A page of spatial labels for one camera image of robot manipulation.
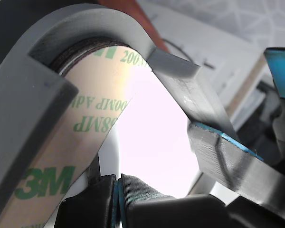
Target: black wire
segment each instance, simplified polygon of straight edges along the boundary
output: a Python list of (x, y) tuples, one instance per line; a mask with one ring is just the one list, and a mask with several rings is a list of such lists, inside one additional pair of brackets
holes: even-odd
[(193, 62), (193, 59), (186, 53), (184, 52), (179, 46), (175, 45), (174, 43), (172, 43), (171, 41), (163, 38), (162, 39), (164, 42), (170, 44), (172, 47), (174, 47), (175, 49), (177, 49), (178, 51), (180, 51), (190, 62), (194, 63)]

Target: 3m adhesive tape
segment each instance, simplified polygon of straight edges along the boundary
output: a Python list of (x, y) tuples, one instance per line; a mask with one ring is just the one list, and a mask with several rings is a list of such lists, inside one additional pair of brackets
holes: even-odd
[(150, 72), (136, 51), (123, 46), (106, 47), (74, 62), (65, 77), (79, 93), (10, 198), (0, 228), (44, 226)]

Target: blue component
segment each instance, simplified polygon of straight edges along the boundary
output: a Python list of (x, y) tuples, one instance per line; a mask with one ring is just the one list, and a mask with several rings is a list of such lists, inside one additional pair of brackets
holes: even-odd
[(285, 48), (267, 48), (264, 55), (279, 95), (285, 98)]
[(123, 181), (120, 178), (118, 180), (118, 199), (119, 199), (119, 208), (120, 208), (120, 217), (122, 220), (123, 228), (127, 228), (126, 218), (125, 218), (125, 207), (124, 207), (124, 188)]
[(231, 138), (230, 136), (226, 135), (222, 131), (219, 131), (217, 129), (214, 129), (212, 127), (209, 127), (209, 126), (207, 126), (207, 125), (205, 125), (203, 123), (199, 123), (199, 122), (194, 122), (194, 125), (197, 126), (197, 127), (203, 128), (205, 130), (208, 130), (210, 132), (213, 132), (215, 134), (218, 134), (220, 137), (226, 139), (228, 142), (230, 142), (233, 145), (235, 145), (236, 147), (240, 148), (242, 151), (250, 153), (251, 155), (253, 155), (254, 157), (258, 158), (261, 161), (264, 160), (263, 158), (261, 158), (260, 156), (258, 156), (257, 154), (255, 154), (251, 150), (249, 150), (246, 146), (244, 146), (243, 144), (240, 144), (238, 141), (234, 140), (233, 138)]
[(118, 211), (118, 182), (114, 182), (113, 190), (113, 202), (112, 202), (112, 217), (111, 217), (111, 228), (116, 227), (117, 211)]

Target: curved gray plastic bracket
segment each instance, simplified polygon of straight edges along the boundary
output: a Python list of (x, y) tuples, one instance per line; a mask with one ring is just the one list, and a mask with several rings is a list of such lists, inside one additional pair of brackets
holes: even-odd
[(191, 120), (236, 138), (216, 94), (196, 76), (199, 66), (156, 49), (140, 24), (122, 12), (92, 4), (62, 8), (26, 31), (0, 65), (0, 213), (77, 94), (47, 66), (90, 37), (117, 39), (135, 49)]

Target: blue tape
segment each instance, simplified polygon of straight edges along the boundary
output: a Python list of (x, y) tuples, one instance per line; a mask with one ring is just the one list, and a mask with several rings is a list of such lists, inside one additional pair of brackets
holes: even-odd
[(267, 48), (264, 55), (279, 95), (285, 98), (285, 48)]
[(122, 179), (118, 180), (118, 199), (119, 199), (119, 208), (120, 208), (120, 215), (122, 219), (123, 228), (127, 227), (126, 218), (125, 218), (125, 208), (124, 208), (124, 188)]
[(217, 129), (214, 129), (212, 127), (209, 127), (209, 126), (207, 126), (203, 123), (199, 123), (199, 122), (194, 122), (194, 125), (197, 127), (203, 128), (205, 130), (208, 130), (210, 132), (216, 133), (220, 137), (226, 139), (228, 142), (232, 143), (233, 145), (235, 145), (236, 147), (241, 149), (242, 151), (250, 153), (251, 155), (253, 155), (254, 157), (258, 158), (261, 161), (264, 160), (263, 158), (261, 158), (260, 156), (258, 156), (257, 154), (255, 154), (251, 150), (249, 150), (246, 146), (244, 146), (243, 144), (240, 144), (238, 141), (234, 140), (233, 138), (231, 138), (229, 135), (223, 133), (222, 131), (219, 131)]

